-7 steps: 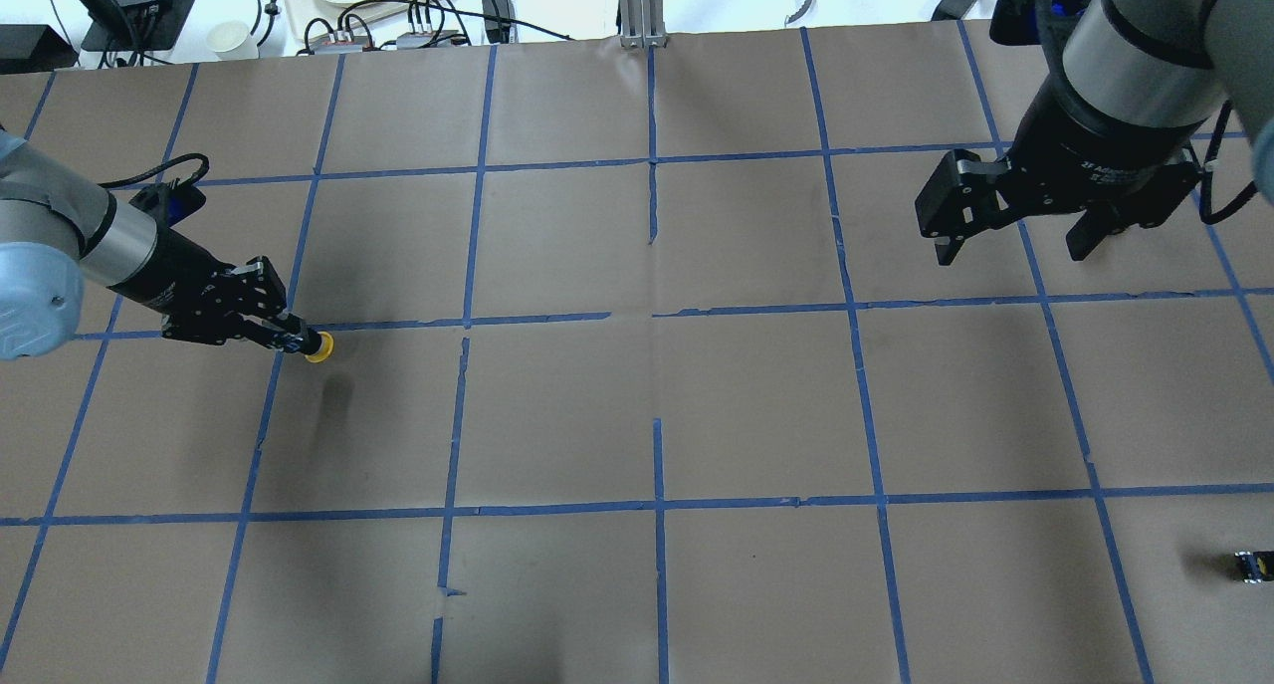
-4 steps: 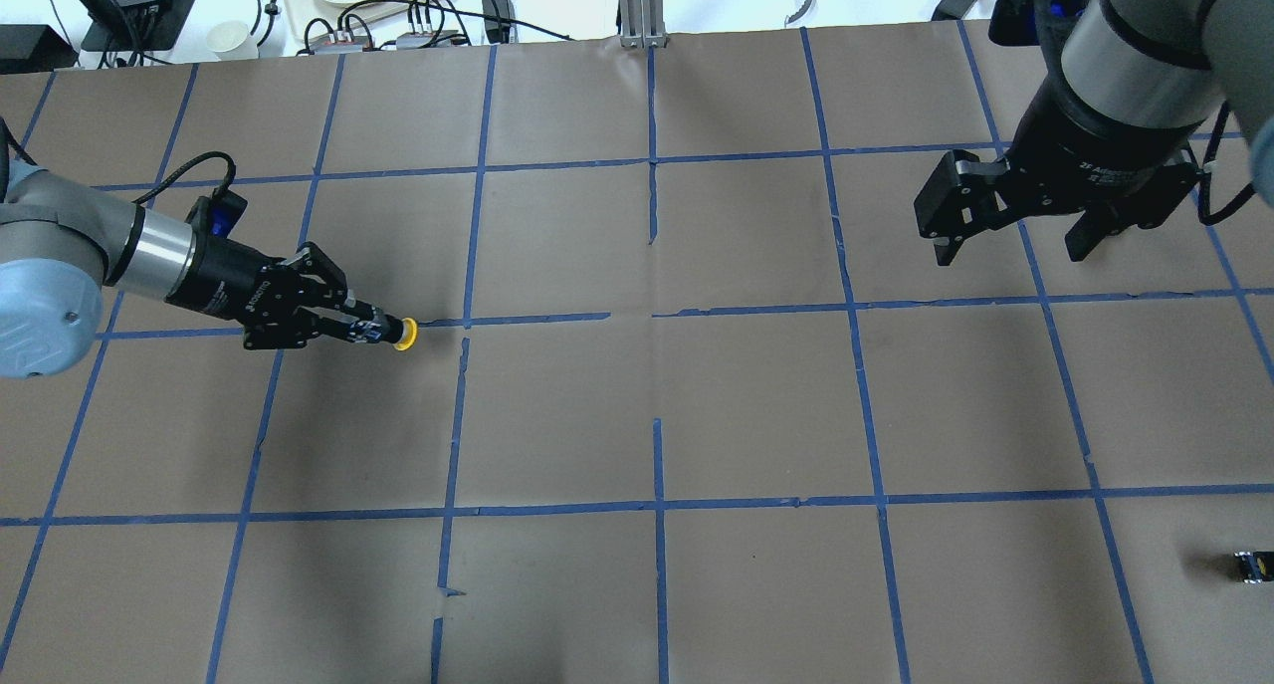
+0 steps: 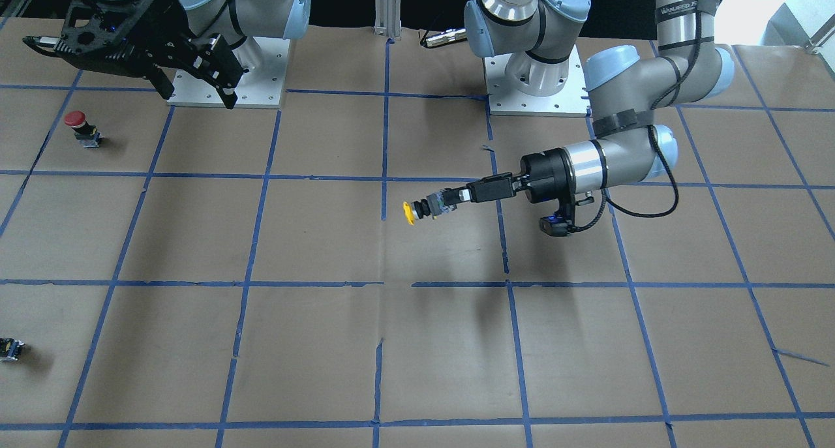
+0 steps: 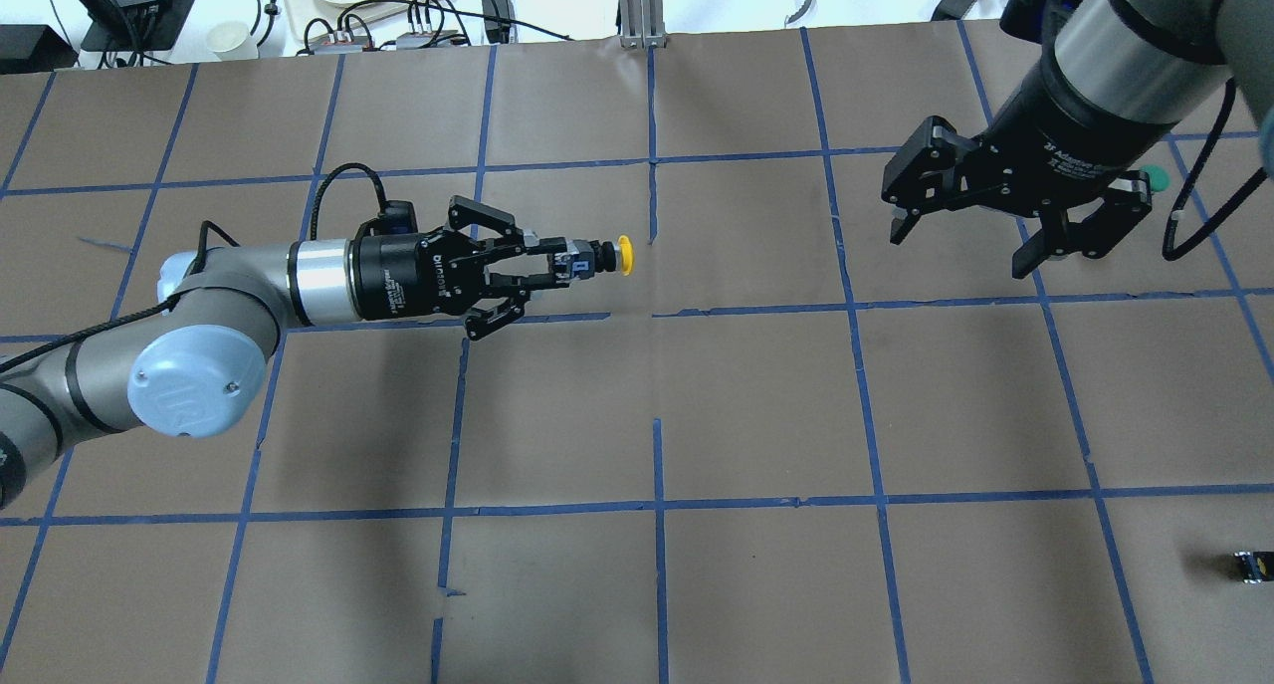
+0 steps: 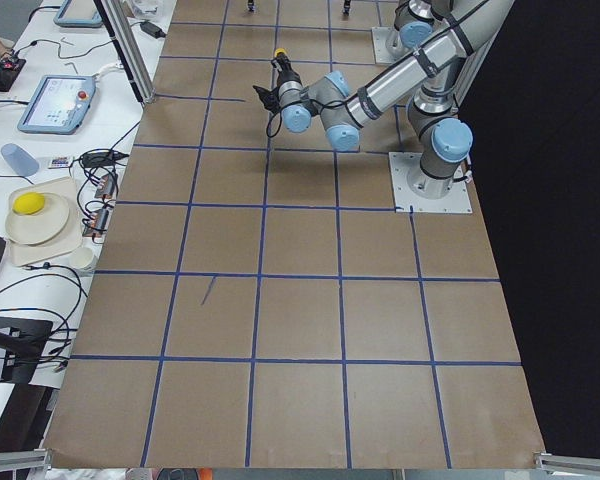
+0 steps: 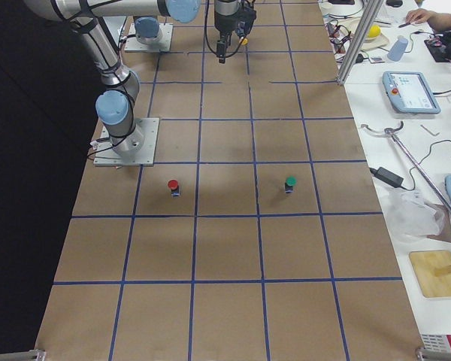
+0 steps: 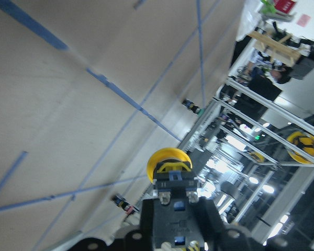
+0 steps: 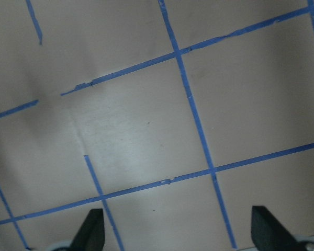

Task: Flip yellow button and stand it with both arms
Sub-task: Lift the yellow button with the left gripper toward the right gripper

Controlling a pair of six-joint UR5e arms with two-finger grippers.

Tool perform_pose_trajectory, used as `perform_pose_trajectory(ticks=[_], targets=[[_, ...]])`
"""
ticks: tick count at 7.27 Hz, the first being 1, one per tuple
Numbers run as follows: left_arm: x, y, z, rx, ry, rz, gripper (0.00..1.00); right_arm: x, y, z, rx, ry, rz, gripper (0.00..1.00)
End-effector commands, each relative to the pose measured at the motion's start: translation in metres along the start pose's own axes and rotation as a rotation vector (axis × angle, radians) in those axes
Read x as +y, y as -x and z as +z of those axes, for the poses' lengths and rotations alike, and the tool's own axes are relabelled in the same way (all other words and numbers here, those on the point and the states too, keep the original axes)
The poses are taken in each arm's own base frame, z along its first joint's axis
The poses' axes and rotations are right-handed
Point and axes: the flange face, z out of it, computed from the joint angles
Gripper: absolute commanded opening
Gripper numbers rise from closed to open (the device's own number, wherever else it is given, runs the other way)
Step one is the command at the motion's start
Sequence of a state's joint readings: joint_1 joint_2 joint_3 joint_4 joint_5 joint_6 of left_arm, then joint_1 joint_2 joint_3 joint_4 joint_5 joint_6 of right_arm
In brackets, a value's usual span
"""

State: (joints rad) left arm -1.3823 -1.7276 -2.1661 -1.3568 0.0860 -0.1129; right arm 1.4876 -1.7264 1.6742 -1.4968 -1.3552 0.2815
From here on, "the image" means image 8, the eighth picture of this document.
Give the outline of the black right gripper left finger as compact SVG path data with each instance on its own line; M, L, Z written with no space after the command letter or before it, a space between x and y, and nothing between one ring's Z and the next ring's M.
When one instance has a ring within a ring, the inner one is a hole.
M69 250L102 251L104 245L103 209L91 209L69 246Z

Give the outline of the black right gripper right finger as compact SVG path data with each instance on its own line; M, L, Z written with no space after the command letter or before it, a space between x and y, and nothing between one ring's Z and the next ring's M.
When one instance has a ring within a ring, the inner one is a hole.
M265 206L252 207L251 239L259 251L304 250Z

